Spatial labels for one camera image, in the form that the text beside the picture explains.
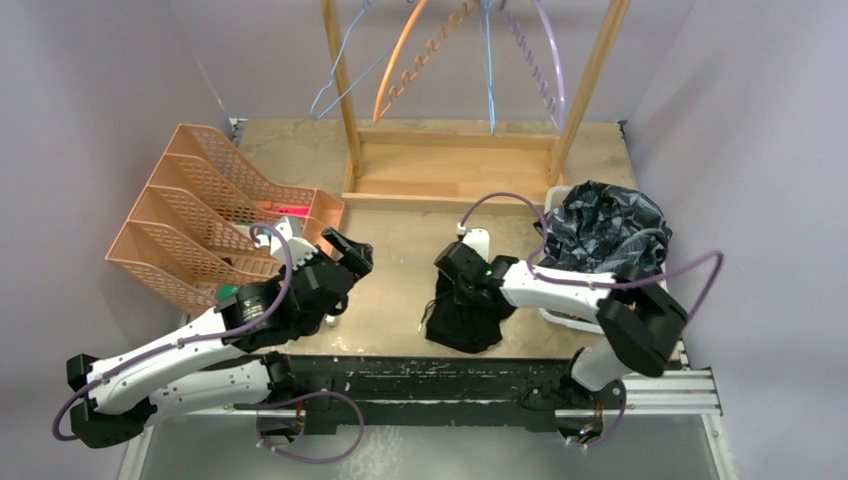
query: twisted hanger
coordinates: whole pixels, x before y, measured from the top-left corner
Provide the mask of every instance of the twisted hanger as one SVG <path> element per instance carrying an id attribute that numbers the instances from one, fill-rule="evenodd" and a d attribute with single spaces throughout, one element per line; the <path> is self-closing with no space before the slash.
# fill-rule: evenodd
<path id="1" fill-rule="evenodd" d="M 412 14 L 409 16 L 409 20 L 406 22 L 406 26 L 403 27 L 403 31 L 400 34 L 400 38 L 398 39 L 397 45 L 395 45 L 395 49 L 392 52 L 391 58 L 389 58 L 389 64 L 386 66 L 386 72 L 383 74 L 383 80 L 380 82 L 380 88 L 377 90 L 377 98 L 374 101 L 374 116 L 372 120 L 374 122 L 379 122 L 381 118 L 389 111 L 392 107 L 394 100 L 406 91 L 406 87 L 412 83 L 415 78 L 418 76 L 418 72 L 427 65 L 427 62 L 430 61 L 430 56 L 433 52 L 437 51 L 439 47 L 441 47 L 442 42 L 445 41 L 453 32 L 453 30 L 465 21 L 469 15 L 471 15 L 474 10 L 477 8 L 480 0 L 472 0 L 472 5 L 469 7 L 467 2 L 463 2 L 460 6 L 459 14 L 451 13 L 450 17 L 448 17 L 447 25 L 443 25 L 439 28 L 438 41 L 434 41 L 430 39 L 427 41 L 427 53 L 425 56 L 418 55 L 415 57 L 415 66 L 413 68 L 412 73 L 409 70 L 404 70 L 401 74 L 401 87 L 397 88 L 397 86 L 392 86 L 388 88 L 389 79 L 395 71 L 395 66 L 397 64 L 397 60 L 400 57 L 400 54 L 403 52 L 403 48 L 406 46 L 406 41 L 409 38 L 409 34 L 412 32 L 412 29 L 415 27 L 415 24 L 418 23 L 418 18 L 421 16 L 421 13 L 424 11 L 424 8 L 429 3 L 429 0 L 421 0 L 421 2 L 416 5 L 415 10 L 412 11 Z M 383 106 L 383 100 L 386 97 L 386 92 L 388 89 L 389 99 L 385 106 Z"/>

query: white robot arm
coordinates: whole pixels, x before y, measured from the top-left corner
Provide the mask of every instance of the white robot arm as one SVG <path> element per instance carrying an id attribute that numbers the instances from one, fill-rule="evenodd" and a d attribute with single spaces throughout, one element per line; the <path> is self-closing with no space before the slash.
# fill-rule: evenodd
<path id="1" fill-rule="evenodd" d="M 186 326 L 131 352 L 68 360 L 68 384 L 76 392 L 87 390 L 70 409 L 76 437 L 92 448 L 107 447 L 165 418 L 273 400 L 292 387 L 285 357 L 247 355 L 312 335 L 326 315 L 341 314 L 348 292 L 372 269 L 372 247 L 327 229 L 323 237 L 341 254 L 334 260 L 304 240 L 296 222 L 284 218 L 274 228 L 286 240 L 293 264 L 288 292 L 276 309 L 272 304 L 284 275 L 243 285 Z M 271 236 L 270 245 L 271 254 L 287 263 L 277 236 Z M 263 314 L 267 319 L 260 325 L 237 332 Z M 118 373 L 108 373 L 128 361 Z"/>
<path id="2" fill-rule="evenodd" d="M 571 379 L 596 392 L 636 371 L 659 377 L 686 325 L 686 311 L 654 283 L 642 288 L 612 290 L 593 285 L 632 282 L 645 274 L 636 267 L 618 274 L 578 273 L 533 267 L 557 280 L 589 286 L 554 284 L 531 273 L 525 261 L 488 255 L 489 235 L 469 230 L 436 259 L 439 271 L 453 282 L 454 300 L 466 305 L 506 302 L 512 307 L 545 308 L 600 324 L 605 337 L 583 349 L 571 363 Z"/>

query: black garment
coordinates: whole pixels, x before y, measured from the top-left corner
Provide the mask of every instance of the black garment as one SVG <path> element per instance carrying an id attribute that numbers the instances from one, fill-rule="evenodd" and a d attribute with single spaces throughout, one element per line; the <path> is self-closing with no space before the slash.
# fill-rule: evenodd
<path id="1" fill-rule="evenodd" d="M 625 265 L 659 273 L 672 234 L 645 194 L 592 180 L 574 187 L 545 221 L 546 256 L 539 265 L 584 273 L 618 272 Z"/>
<path id="2" fill-rule="evenodd" d="M 439 272 L 436 298 L 427 304 L 422 322 L 427 322 L 427 340 L 465 353 L 480 353 L 500 342 L 501 321 L 515 307 L 499 297 L 490 305 L 459 305 L 454 284 Z"/>

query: gray patterned bag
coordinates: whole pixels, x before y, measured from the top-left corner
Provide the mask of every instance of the gray patterned bag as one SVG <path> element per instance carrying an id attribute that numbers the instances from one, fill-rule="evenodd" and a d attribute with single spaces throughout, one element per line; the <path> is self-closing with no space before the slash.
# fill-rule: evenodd
<path id="1" fill-rule="evenodd" d="M 539 265 L 584 273 L 617 272 L 625 265 L 659 273 L 672 234 L 645 194 L 592 180 L 574 187 L 545 220 L 548 241 Z M 538 222 L 536 229 L 541 231 Z"/>

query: wooden frame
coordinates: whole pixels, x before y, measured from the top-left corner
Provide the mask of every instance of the wooden frame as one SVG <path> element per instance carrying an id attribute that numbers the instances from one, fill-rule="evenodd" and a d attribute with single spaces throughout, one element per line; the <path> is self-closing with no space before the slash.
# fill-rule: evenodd
<path id="1" fill-rule="evenodd" d="M 345 97 L 341 109 L 350 155 L 342 199 L 353 207 L 453 212 L 486 193 L 509 190 L 542 206 L 548 188 L 565 183 L 565 160 L 629 6 L 630 0 L 610 0 L 561 136 L 360 131 L 353 101 Z M 321 8 L 335 61 L 341 45 L 336 1 L 321 0 Z M 349 87 L 344 58 L 335 80 L 339 94 Z M 487 205 L 498 213 L 524 208 L 512 199 Z"/>

